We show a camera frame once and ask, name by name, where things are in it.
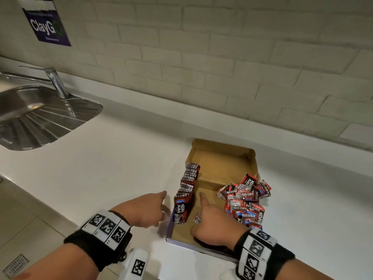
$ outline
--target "chrome faucet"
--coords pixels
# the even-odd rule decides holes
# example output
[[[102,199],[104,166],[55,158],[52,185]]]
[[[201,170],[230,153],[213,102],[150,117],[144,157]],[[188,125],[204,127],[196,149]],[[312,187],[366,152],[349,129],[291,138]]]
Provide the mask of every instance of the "chrome faucet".
[[[27,66],[20,66],[20,67],[25,67],[25,68],[33,69],[33,70],[43,70],[47,74],[49,80],[46,80],[44,78],[36,78],[34,76],[26,76],[26,75],[20,75],[17,73],[8,73],[8,72],[2,72],[2,71],[0,71],[0,76],[5,76],[6,78],[17,78],[17,79],[28,80],[28,81],[37,81],[37,82],[42,82],[45,84],[53,84],[54,88],[57,90],[59,98],[67,99],[69,97],[70,94],[67,92],[55,68],[49,67],[49,68],[44,69],[44,68],[35,68],[35,67],[27,67]]]

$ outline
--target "sink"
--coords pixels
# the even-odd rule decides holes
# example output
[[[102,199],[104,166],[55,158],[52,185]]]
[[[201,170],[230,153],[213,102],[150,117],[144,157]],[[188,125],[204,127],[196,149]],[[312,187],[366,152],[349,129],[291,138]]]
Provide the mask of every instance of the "sink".
[[[41,85],[0,93],[0,145],[31,150],[50,144],[88,122],[102,106],[79,97],[61,100],[57,91]]]

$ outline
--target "hand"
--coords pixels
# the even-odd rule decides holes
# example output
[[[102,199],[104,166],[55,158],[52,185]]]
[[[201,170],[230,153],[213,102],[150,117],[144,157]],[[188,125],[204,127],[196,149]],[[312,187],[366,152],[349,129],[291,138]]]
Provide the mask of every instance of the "hand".
[[[200,198],[201,222],[191,228],[192,236],[208,245],[226,246],[234,250],[237,241],[249,228],[216,205],[210,204],[204,193],[200,193]]]
[[[166,194],[166,191],[148,193],[122,202],[111,210],[123,215],[131,226],[144,228],[158,226],[158,223],[164,219],[165,212],[170,213],[170,209],[162,204]]]

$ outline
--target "poster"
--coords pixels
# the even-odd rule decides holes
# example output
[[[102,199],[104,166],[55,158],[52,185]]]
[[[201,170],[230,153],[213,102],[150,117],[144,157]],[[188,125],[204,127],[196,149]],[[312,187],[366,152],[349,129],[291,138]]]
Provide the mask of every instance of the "poster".
[[[18,0],[39,41],[71,46],[53,0]]]

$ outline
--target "open box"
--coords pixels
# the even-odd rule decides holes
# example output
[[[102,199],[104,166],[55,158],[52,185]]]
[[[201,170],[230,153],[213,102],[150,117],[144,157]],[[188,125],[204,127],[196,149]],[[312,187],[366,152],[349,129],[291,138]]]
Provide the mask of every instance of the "open box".
[[[246,173],[259,178],[255,151],[240,146],[194,139],[185,163],[189,162],[201,165],[195,185],[194,206],[186,224],[173,224],[174,209],[168,225],[166,241],[231,262],[237,262],[226,248],[202,246],[190,235],[190,228],[196,225],[193,217],[201,212],[200,192],[206,194],[210,204],[216,204],[223,209],[225,201],[216,196],[220,187],[230,183],[239,183]]]

